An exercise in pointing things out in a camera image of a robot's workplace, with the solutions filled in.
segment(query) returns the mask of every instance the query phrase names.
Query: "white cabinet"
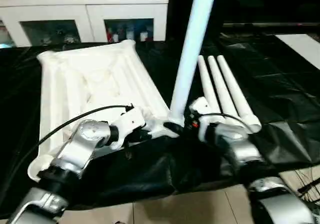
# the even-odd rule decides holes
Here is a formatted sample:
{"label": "white cabinet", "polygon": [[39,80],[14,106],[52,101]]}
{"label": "white cabinet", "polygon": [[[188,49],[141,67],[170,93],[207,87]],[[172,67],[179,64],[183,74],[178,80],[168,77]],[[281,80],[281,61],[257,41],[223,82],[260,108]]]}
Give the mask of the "white cabinet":
{"label": "white cabinet", "polygon": [[108,42],[108,36],[113,33],[120,41],[139,40],[142,32],[146,32],[151,40],[163,41],[166,39],[167,7],[166,4],[90,5],[87,11],[96,42]]}
{"label": "white cabinet", "polygon": [[168,2],[0,0],[0,21],[18,47],[128,38],[164,41]]}
{"label": "white cabinet", "polygon": [[0,17],[18,47],[94,41],[85,6],[6,7]]}

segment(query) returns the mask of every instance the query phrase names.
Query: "black fabric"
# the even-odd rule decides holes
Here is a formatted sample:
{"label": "black fabric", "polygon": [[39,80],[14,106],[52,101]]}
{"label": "black fabric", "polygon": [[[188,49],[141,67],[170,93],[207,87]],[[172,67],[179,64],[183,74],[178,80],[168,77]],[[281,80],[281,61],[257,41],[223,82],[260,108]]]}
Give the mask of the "black fabric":
{"label": "black fabric", "polygon": [[[39,135],[41,66],[37,54],[98,44],[0,50],[2,149],[0,217],[7,217],[33,185],[28,158],[10,180],[13,167]],[[182,43],[138,43],[136,51],[169,105]],[[277,169],[320,162],[320,72],[275,37],[207,41],[202,54],[223,53],[253,111],[263,124],[255,143]],[[198,71],[189,102],[202,96]],[[159,198],[234,184],[219,153],[192,138],[161,137],[94,160],[83,176],[72,209],[88,209]]]}

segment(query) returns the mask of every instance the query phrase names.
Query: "white pvc pipe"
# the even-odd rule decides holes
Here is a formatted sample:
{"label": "white pvc pipe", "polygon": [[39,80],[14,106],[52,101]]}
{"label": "white pvc pipe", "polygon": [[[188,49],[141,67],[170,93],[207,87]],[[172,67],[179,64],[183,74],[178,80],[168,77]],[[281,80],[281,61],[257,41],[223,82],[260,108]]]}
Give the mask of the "white pvc pipe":
{"label": "white pvc pipe", "polygon": [[180,125],[184,124],[184,109],[213,2],[214,0],[193,0],[169,114],[169,120]]}
{"label": "white pvc pipe", "polygon": [[[216,93],[215,93],[214,87],[212,86],[210,75],[202,55],[198,56],[198,66],[199,66],[204,96],[208,101],[209,106],[212,109],[212,112],[221,113],[220,106],[216,99],[217,98]],[[225,119],[222,116],[215,116],[215,119],[217,120],[217,122],[222,122],[222,123],[225,122]]]}
{"label": "white pvc pipe", "polygon": [[228,86],[230,90],[231,97],[234,101],[235,107],[239,113],[239,116],[241,119],[246,123],[250,129],[256,133],[261,130],[261,123],[259,119],[254,115],[252,112],[247,100],[245,99],[245,96],[239,87],[239,84],[237,83],[232,71],[230,70],[230,67],[228,66],[227,62],[225,61],[224,56],[219,55],[217,57],[217,60],[219,62],[222,74],[224,76],[226,85]]}
{"label": "white pvc pipe", "polygon": [[[209,61],[209,66],[211,69],[213,81],[215,83],[214,85],[218,93],[219,101],[224,114],[232,115],[240,119],[240,117],[238,116],[237,110],[234,106],[234,103],[232,102],[228,88],[219,70],[217,62],[215,61],[215,58],[213,56],[209,56],[208,61]],[[243,127],[243,125],[239,121],[236,121],[232,118],[226,117],[225,120],[227,124]]]}

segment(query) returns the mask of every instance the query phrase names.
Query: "dark background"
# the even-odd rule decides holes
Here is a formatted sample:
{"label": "dark background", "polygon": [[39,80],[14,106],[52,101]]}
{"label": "dark background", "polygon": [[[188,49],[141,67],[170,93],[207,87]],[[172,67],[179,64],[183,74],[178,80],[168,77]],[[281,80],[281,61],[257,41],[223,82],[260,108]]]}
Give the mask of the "dark background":
{"label": "dark background", "polygon": [[[169,0],[168,38],[184,38],[191,6],[192,0]],[[223,23],[275,24],[272,29],[268,25],[263,29],[273,33],[318,33],[320,0],[215,0],[207,34],[230,32],[230,27],[221,29]],[[255,32],[250,27],[245,25],[240,29]]]}

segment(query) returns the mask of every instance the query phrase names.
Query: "tiled floor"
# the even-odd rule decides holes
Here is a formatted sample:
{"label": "tiled floor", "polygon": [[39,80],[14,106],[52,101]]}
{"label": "tiled floor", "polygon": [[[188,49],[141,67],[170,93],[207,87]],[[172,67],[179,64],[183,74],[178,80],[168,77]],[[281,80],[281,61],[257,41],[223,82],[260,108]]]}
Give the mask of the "tiled floor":
{"label": "tiled floor", "polygon": [[[302,181],[307,183],[320,177],[320,166],[312,172],[303,169],[284,172],[282,176],[296,190]],[[316,198],[319,194],[315,191],[312,195]],[[125,224],[253,224],[249,201],[240,185],[88,211],[67,211],[60,224],[114,224],[117,221]]]}

